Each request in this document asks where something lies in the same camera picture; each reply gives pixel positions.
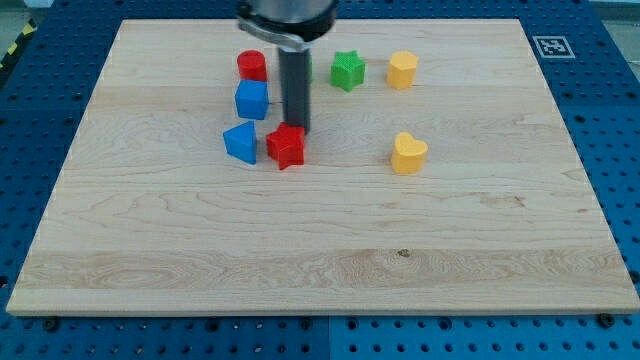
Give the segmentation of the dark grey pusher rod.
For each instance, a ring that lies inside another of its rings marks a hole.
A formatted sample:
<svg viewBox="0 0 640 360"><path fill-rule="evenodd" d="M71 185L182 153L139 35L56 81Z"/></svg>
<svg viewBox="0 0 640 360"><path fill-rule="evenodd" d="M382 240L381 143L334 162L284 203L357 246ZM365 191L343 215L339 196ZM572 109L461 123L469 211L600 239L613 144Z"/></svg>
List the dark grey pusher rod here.
<svg viewBox="0 0 640 360"><path fill-rule="evenodd" d="M311 128L311 53L278 49L283 120L289 126Z"/></svg>

